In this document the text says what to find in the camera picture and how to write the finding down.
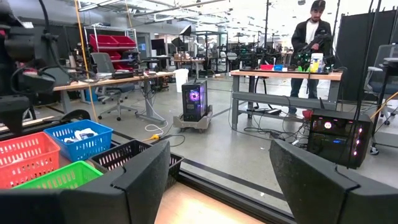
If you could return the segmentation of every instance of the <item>red container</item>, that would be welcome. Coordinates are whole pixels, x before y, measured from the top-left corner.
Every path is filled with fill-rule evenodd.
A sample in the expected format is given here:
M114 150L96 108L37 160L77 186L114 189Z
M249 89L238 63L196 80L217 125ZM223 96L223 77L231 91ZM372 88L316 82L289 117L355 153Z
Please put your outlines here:
M10 189L59 168L55 141L43 132L0 142L0 189Z
M131 66L123 65L123 64L116 64L113 65L116 70L129 70L132 72L134 69Z
M137 46L136 42L133 41L130 37L113 35L112 38L118 43L119 47Z
M273 65L261 65L260 66L260 69L261 70L272 70L274 68L274 66Z
M119 44L110 35L97 35L97 39L98 39L98 47L102 51L114 50L114 49L101 49L101 47L106 47L106 48L119 47ZM95 39L94 34L90 34L90 44L93 46L95 51L98 51L97 41Z
M108 52L108 54L111 57L111 60L119 60L122 57L122 55L117 52Z

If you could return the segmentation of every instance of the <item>ceiling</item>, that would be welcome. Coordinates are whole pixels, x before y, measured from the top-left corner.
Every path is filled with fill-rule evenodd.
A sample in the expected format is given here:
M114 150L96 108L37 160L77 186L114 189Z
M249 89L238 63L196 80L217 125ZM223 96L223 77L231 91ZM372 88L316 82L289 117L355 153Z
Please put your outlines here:
M91 2L99 3L103 1L104 0L80 0L82 6L91 4ZM158 11L197 2L198 0L127 0L127 5L131 15L134 15L134 13L140 14ZM222 26L232 34L242 32L247 35L253 35L257 34L258 31L264 32L265 30L266 2L266 0L224 0L204 4L199 7L195 6L186 9L165 11L135 18L143 19L147 22L154 22L156 19L162 20L163 18L184 17L183 20L188 20L192 24L195 24L197 30L217 30ZM306 4L302 6L299 6L297 0L269 0L269 2L268 38L270 38L272 34L280 38L289 38L294 32L295 26L299 22L309 18L313 0L307 0ZM369 9L371 0L361 0L360 2L361 4L358 4L359 1L341 0L339 14L366 13ZM332 29L336 17L337 3L338 0L327 0L326 9L322 15L322 19L328 21ZM391 10L394 4L398 6L398 1L383 0L381 9L385 7L386 10ZM126 3L125 0L121 0L119 3L101 7L97 10L126 12Z

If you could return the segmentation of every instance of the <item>computer tower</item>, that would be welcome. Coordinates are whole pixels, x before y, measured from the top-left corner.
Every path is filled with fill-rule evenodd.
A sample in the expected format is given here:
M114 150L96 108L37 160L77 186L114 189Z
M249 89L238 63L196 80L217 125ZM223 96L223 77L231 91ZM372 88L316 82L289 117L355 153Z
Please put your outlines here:
M307 151L355 169L365 159L372 128L373 123L366 114L359 116L354 130L354 113L315 110L311 117Z
M190 80L182 85L184 121L199 121L207 114L207 81Z

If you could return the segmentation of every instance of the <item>black jacket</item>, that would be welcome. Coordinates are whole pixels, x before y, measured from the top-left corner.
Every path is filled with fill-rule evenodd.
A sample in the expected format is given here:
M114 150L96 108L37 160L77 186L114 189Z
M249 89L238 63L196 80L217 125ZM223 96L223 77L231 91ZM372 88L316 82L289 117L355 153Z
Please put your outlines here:
M305 22L299 23L296 27L296 30L294 31L293 36L292 36L292 45L293 45L293 49L294 49L292 63L295 63L294 57L297 55L297 52L309 44L309 43L305 42L305 38L307 35L307 22L309 20L310 19L307 19ZM318 34L324 33L323 30L327 34L331 35L330 24L328 22L320 20L318 29L315 32L315 36ZM331 48L331 44L322 44L317 52L323 53L324 55L330 55L330 48Z

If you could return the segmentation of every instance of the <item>man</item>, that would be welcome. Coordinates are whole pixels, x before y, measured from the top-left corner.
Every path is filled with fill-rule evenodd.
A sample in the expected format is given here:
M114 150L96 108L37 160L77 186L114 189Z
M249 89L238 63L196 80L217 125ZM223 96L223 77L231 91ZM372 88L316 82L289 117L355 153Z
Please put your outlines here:
M308 45L314 40L314 37L318 34L330 34L331 29L328 22L322 21L321 16L325 10L326 2L323 0L316 0L313 2L311 7L311 18L307 19L305 22L301 22L297 25L292 37L292 45L294 48L293 58L297 55L297 52L303 47ZM314 44L312 50L314 53L323 53L323 55L330 54L330 44ZM308 98L317 99L317 86L319 80L308 80ZM299 97L299 91L301 84L303 83L302 78L292 78L291 85L292 91L290 96ZM289 113L296 113L297 108L289 108Z

